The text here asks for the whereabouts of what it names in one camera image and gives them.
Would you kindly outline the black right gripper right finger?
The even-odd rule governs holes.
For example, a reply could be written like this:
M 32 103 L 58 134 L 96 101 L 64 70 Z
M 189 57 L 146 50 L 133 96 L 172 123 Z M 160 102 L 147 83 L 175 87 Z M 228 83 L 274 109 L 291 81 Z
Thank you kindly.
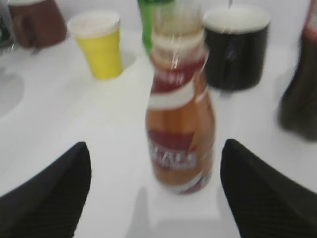
M 242 238 L 315 238 L 317 195 L 235 139 L 222 149 L 220 179 Z

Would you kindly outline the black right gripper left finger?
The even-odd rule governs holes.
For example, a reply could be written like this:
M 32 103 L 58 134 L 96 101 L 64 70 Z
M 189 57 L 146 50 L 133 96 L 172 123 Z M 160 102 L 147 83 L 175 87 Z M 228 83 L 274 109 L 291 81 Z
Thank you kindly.
M 88 147 L 78 142 L 0 198 L 2 238 L 72 238 L 91 186 Z

